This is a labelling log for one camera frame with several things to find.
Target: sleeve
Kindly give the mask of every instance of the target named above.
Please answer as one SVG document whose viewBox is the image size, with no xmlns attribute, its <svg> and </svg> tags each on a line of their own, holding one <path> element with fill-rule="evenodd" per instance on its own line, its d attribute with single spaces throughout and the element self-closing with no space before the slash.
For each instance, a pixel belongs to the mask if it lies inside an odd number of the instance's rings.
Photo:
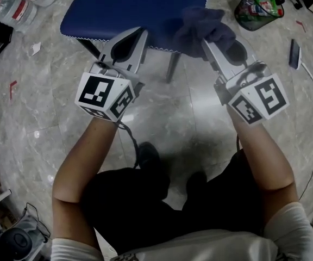
<svg viewBox="0 0 313 261">
<path fill-rule="evenodd" d="M 51 261 L 103 261 L 99 250 L 78 241 L 56 238 L 52 244 Z"/>
<path fill-rule="evenodd" d="M 265 226 L 264 237 L 278 246 L 282 259 L 313 261 L 313 228 L 299 202 L 279 210 Z"/>
</svg>

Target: marble floor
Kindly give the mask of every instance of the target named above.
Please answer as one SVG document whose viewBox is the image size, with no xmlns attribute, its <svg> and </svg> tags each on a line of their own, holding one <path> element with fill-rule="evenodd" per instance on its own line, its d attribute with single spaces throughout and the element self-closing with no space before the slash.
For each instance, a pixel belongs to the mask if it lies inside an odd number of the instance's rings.
<svg viewBox="0 0 313 261">
<path fill-rule="evenodd" d="M 52 229 L 51 189 L 54 176 L 90 117 L 74 104 L 80 76 L 94 57 L 75 39 L 60 34 L 59 26 L 73 0 L 57 0 L 40 9 L 31 29 L 14 33 L 0 55 L 0 180 L 11 189 L 16 212 L 26 202 L 35 205 L 40 218 Z M 233 7 L 239 0 L 208 0 L 207 7 L 223 9 L 223 22 L 246 38 L 260 60 L 279 74 L 290 106 L 265 123 L 295 172 L 298 192 L 304 190 L 313 170 L 313 82 L 307 73 L 289 68 L 291 38 L 300 44 L 303 61 L 313 74 L 313 13 L 295 10 L 287 1 L 285 16 L 256 32 L 239 27 Z M 306 32 L 296 23 L 304 23 Z M 41 51 L 31 56 L 31 45 Z M 170 54 L 148 50 L 140 74 L 146 86 L 128 108 L 123 121 L 138 142 L 153 143 L 171 167 L 167 203 L 180 209 L 185 182 L 204 169 L 218 175 L 235 153 L 236 134 L 225 107 L 213 89 L 215 74 L 201 59 L 182 55 L 171 84 L 165 83 Z M 17 80 L 9 98 L 9 84 Z M 119 131 L 102 170 L 132 165 L 134 147 Z M 313 217 L 313 178 L 301 200 Z"/>
</svg>

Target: black device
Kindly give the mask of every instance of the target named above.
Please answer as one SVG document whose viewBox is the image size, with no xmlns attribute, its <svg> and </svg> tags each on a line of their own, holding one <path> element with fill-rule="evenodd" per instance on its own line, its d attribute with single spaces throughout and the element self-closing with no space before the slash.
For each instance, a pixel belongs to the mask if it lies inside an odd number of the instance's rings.
<svg viewBox="0 0 313 261">
<path fill-rule="evenodd" d="M 0 235 L 0 260 L 23 260 L 31 250 L 31 237 L 23 229 L 13 227 Z"/>
<path fill-rule="evenodd" d="M 295 39 L 292 39 L 291 50 L 289 53 L 289 65 L 297 70 L 300 67 L 300 64 L 301 64 L 301 49 L 297 41 Z"/>
</svg>

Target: stool leg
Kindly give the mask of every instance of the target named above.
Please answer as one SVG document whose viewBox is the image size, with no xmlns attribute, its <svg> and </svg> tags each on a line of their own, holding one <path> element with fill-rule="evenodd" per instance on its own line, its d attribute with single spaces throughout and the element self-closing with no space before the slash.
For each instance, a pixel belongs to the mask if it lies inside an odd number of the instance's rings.
<svg viewBox="0 0 313 261">
<path fill-rule="evenodd" d="M 174 70 L 176 69 L 177 63 L 180 58 L 180 53 L 171 53 L 170 63 L 168 65 L 166 73 L 166 83 L 170 83 L 173 77 Z"/>
<path fill-rule="evenodd" d="M 100 56 L 100 51 L 96 48 L 96 46 L 89 40 L 77 39 L 89 52 L 94 55 L 95 58 L 98 59 Z"/>
</svg>

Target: wastebasket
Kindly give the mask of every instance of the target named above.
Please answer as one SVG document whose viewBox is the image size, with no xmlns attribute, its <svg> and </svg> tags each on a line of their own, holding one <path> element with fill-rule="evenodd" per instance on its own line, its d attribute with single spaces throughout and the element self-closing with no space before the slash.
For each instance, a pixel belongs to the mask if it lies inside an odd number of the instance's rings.
<svg viewBox="0 0 313 261">
<path fill-rule="evenodd" d="M 256 31 L 264 25 L 284 16 L 282 5 L 276 0 L 241 0 L 235 9 L 237 22 L 249 31 Z"/>
</svg>

